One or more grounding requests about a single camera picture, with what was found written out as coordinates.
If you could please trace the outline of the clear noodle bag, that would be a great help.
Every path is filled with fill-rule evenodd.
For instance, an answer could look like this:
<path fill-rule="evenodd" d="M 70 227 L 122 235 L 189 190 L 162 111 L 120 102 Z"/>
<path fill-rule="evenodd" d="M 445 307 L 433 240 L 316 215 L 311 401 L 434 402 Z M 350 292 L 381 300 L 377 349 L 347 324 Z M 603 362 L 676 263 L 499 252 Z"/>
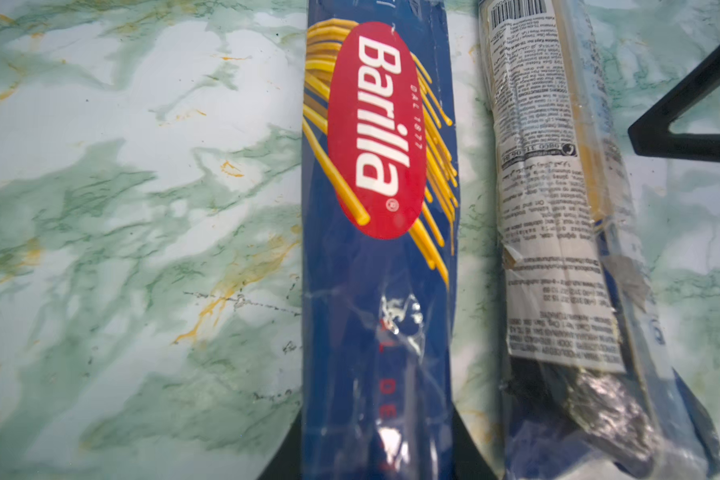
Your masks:
<path fill-rule="evenodd" d="M 711 479 L 720 439 L 673 368 L 580 1 L 483 1 L 505 281 L 509 479 Z"/>

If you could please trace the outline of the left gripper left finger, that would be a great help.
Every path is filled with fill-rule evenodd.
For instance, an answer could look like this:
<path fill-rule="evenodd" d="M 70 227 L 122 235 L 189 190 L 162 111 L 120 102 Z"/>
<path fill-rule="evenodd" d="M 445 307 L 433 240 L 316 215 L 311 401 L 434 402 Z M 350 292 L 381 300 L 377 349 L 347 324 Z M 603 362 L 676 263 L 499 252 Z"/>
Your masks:
<path fill-rule="evenodd" d="M 269 461 L 259 480 L 300 480 L 302 447 L 302 411 L 296 415 L 277 452 Z"/>

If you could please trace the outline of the dark blue spaghetti bag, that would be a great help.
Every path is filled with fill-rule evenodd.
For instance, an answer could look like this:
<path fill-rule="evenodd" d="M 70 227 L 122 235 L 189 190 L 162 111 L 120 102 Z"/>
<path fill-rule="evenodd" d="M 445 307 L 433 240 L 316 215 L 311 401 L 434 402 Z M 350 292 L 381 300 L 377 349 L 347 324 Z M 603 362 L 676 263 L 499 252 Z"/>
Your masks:
<path fill-rule="evenodd" d="M 312 1 L 301 128 L 306 479 L 448 479 L 459 166 L 440 1 Z"/>

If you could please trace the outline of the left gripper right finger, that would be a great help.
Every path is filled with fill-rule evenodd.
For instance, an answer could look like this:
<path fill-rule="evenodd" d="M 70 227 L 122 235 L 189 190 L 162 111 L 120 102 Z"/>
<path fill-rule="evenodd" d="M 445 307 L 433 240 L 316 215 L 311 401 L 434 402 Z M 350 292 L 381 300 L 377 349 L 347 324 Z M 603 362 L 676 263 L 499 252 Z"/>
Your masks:
<path fill-rule="evenodd" d="M 453 476 L 455 480 L 497 480 L 457 410 L 453 413 Z"/>

